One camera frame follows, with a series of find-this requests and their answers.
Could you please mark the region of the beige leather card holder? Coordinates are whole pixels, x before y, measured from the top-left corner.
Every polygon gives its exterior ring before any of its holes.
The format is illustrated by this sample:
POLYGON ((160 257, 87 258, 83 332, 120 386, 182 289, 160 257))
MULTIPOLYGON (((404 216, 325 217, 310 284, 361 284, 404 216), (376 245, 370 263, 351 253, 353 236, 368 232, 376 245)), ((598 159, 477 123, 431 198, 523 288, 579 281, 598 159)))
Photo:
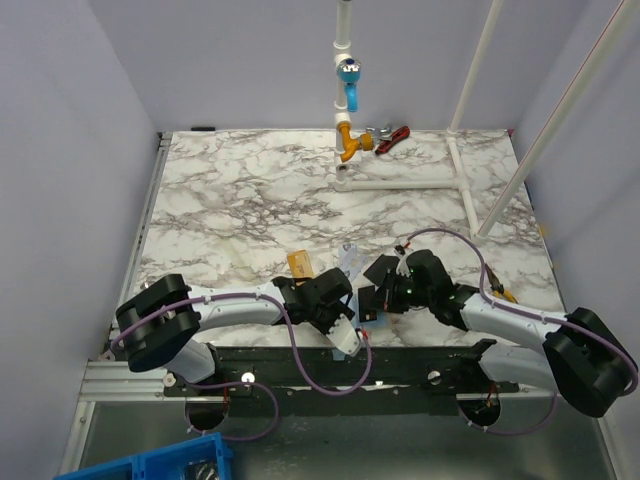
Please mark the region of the beige leather card holder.
POLYGON ((354 328, 369 330, 382 330, 389 327, 389 315, 386 312, 371 310, 365 306, 365 301, 356 295, 350 302, 350 306, 355 311, 351 320, 354 328))

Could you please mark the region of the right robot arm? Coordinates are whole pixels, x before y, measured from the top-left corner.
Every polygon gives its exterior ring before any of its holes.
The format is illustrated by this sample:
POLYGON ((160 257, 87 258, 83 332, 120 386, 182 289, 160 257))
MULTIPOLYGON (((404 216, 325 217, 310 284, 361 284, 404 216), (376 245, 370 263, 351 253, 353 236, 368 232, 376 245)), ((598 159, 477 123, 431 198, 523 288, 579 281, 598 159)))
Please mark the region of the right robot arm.
POLYGON ((498 338, 464 362, 460 379, 480 392, 497 382, 537 386, 560 394, 574 409, 601 418, 629 387, 638 369, 597 314, 518 308, 479 288, 453 281, 429 250, 382 255, 365 271, 375 287, 371 308, 403 314, 427 309, 440 323, 498 338))

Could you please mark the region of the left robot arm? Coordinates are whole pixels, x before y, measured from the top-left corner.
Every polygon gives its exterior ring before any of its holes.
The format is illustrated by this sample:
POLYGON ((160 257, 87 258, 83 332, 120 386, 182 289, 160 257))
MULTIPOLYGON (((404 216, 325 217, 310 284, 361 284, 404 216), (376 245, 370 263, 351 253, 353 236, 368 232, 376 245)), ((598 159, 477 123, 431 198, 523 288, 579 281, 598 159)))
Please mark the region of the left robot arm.
POLYGON ((214 348, 194 339, 205 330, 237 325, 308 323, 346 355, 361 340, 349 307, 348 277, 332 268, 316 277, 278 276, 251 288, 192 287, 180 274, 168 274, 116 310, 119 335, 111 348, 124 350, 134 373, 164 368, 201 395, 222 380, 214 348))

